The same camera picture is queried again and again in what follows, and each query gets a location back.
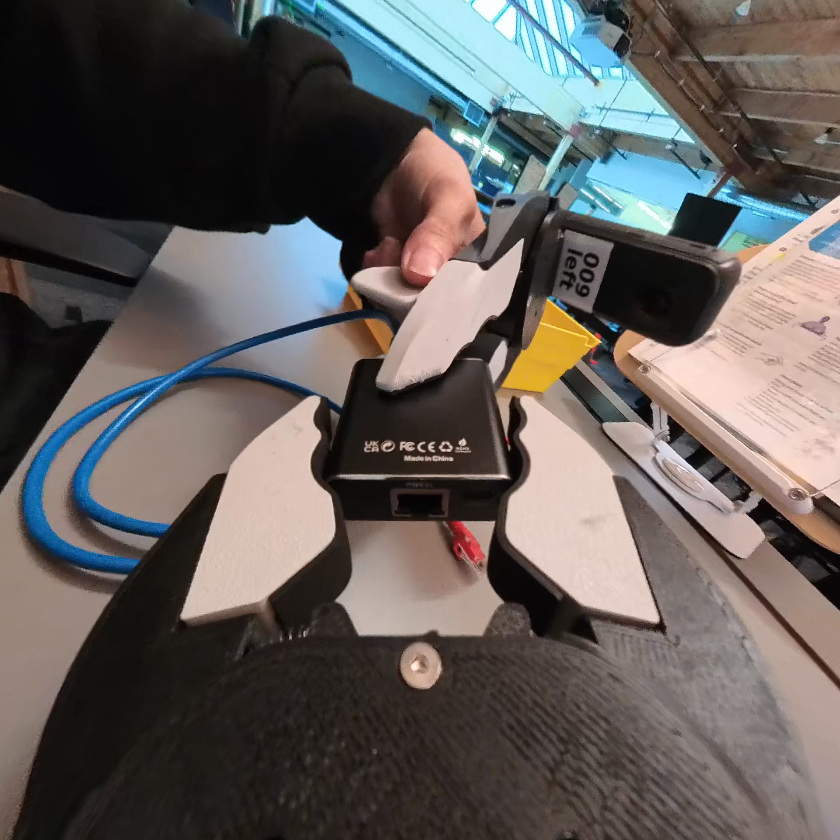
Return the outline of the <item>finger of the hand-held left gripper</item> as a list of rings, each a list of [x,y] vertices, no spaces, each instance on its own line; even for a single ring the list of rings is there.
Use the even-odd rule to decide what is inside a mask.
[[[453,259],[420,292],[376,376],[399,393],[443,375],[489,320],[507,308],[522,262],[523,239],[492,266]]]

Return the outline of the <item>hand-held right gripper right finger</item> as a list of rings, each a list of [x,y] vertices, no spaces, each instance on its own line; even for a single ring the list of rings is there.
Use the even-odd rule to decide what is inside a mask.
[[[501,497],[487,576],[537,635],[591,620],[656,629],[661,615],[616,476],[582,436],[531,396],[512,397],[514,481]]]

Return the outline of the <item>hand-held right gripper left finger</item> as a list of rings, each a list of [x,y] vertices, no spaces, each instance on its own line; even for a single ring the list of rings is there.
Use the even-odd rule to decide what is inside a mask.
[[[310,396],[234,460],[208,527],[181,620],[201,625],[257,616],[308,625],[352,573],[349,535],[322,478],[331,410]]]

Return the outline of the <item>black network adapter box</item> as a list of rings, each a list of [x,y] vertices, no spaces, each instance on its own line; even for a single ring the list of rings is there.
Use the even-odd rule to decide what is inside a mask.
[[[354,366],[325,460],[345,520],[495,521],[513,477],[488,363],[399,393],[377,387],[382,364]]]

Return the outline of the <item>person's left forearm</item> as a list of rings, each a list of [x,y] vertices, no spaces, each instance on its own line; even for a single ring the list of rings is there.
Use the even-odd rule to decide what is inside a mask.
[[[61,211],[249,233],[304,217],[357,268],[427,127],[281,18],[184,2],[1,3],[1,181]]]

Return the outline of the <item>grey desk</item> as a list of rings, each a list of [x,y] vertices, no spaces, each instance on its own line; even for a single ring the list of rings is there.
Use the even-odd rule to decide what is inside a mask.
[[[119,388],[218,348],[341,309],[340,245],[310,222],[267,235],[177,228],[58,405],[56,426]],[[294,403],[260,383],[201,381],[132,424],[92,482],[105,506],[172,522],[211,476]],[[717,548],[628,461],[565,384],[544,405],[596,449],[684,544],[738,612],[811,769],[826,831],[838,838],[838,687]],[[41,730],[68,668],[119,581],[53,563],[29,543],[18,499],[31,454],[2,494],[2,838],[14,830]],[[342,604],[369,635],[477,634],[498,604],[459,569],[429,523],[349,525],[353,575]]]

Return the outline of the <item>person's left hand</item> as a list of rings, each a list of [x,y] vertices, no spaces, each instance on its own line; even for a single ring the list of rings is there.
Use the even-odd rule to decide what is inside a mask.
[[[430,129],[415,137],[385,179],[371,215],[379,241],[361,267],[398,266],[417,287],[486,228],[466,164]]]

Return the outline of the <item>black monitor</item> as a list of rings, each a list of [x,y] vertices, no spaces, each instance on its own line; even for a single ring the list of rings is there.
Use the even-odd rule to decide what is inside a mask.
[[[668,235],[718,248],[741,210],[738,204],[688,192],[679,206]]]

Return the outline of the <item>yellow plastic bin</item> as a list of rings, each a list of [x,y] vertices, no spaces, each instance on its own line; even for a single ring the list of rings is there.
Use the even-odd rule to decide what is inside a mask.
[[[398,283],[396,288],[389,289],[385,282],[395,278],[388,271],[375,270],[369,277],[369,282],[363,283],[363,279],[359,277],[348,286],[348,297],[356,309],[361,310],[362,305],[367,303],[371,308],[388,314],[397,323],[390,339],[376,339],[385,353],[384,359],[405,316],[422,291],[408,290],[403,288],[401,283]],[[489,320],[477,336],[458,353],[444,374],[425,383],[446,375],[454,367],[457,359],[474,359],[488,364],[490,378],[497,389],[507,387],[512,390],[543,393],[597,345],[593,333],[550,301],[544,304],[542,315],[537,322],[537,330],[526,349],[516,350],[512,339],[503,338],[490,331],[491,327],[500,325],[501,315]]]

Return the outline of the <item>ceiling projector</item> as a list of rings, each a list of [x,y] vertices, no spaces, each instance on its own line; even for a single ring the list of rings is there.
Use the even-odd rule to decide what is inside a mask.
[[[632,21],[623,2],[596,2],[570,34],[570,47],[588,66],[619,67],[631,46]]]

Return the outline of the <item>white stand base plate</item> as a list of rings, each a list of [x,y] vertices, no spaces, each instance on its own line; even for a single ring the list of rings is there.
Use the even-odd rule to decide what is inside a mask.
[[[726,552],[746,560],[764,534],[695,468],[640,423],[604,423],[602,431],[695,525]]]

